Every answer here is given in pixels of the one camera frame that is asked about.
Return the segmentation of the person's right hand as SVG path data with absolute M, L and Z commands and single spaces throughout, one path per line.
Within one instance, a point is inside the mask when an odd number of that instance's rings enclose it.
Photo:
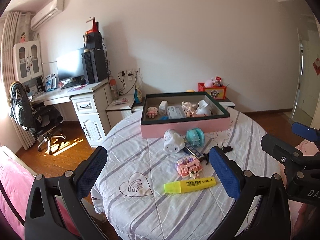
M 319 206 L 301 205 L 292 239 L 319 239 Z

